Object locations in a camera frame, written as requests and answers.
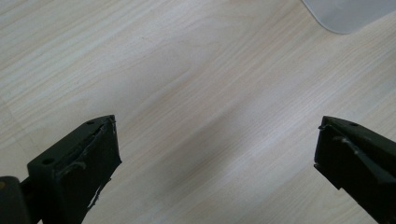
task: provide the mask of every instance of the white object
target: white object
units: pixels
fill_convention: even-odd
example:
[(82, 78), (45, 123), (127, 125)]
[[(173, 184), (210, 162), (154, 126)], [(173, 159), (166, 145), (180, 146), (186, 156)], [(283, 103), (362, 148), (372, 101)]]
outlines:
[(303, 0), (326, 29), (350, 34), (396, 10), (396, 0)]

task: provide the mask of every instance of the wood grain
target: wood grain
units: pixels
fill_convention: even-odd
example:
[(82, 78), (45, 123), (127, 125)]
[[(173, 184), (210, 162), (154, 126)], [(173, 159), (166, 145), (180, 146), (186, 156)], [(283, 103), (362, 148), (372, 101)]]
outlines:
[(396, 14), (352, 35), (301, 1), (0, 2), (1, 175), (115, 114), (84, 223), (375, 223), (313, 168), (321, 117), (396, 140)]

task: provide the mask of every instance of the wooden table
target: wooden table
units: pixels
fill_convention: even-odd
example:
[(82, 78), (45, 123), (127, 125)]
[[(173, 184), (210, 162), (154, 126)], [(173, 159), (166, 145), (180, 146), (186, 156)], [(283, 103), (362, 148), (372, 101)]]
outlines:
[(336, 35), (299, 0), (5, 0), (0, 50), (1, 175), (116, 115), (84, 223), (375, 223), (313, 157), (324, 115), (396, 139), (395, 13)]

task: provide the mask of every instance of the black plastic part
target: black plastic part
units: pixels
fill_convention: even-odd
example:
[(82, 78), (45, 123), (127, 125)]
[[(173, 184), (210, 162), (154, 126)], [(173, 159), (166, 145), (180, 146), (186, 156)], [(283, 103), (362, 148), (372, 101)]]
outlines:
[(120, 163), (114, 116), (82, 124), (29, 162), (43, 223), (81, 223)]
[(319, 129), (315, 167), (378, 223), (396, 223), (396, 143), (343, 119)]
[(16, 177), (0, 177), (0, 201), (0, 223), (32, 224), (20, 181)]
[(114, 116), (85, 122), (30, 161), (21, 184), (0, 178), (0, 223), (80, 224), (120, 163)]

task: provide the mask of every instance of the light wood tabletop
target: light wood tabletop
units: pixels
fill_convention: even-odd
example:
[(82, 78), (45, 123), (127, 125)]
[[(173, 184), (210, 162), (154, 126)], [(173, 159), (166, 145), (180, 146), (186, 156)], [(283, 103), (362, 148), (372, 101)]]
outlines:
[(375, 223), (314, 153), (324, 115), (396, 140), (396, 13), (336, 35), (300, 0), (5, 0), (0, 50), (0, 175), (116, 116), (83, 223)]

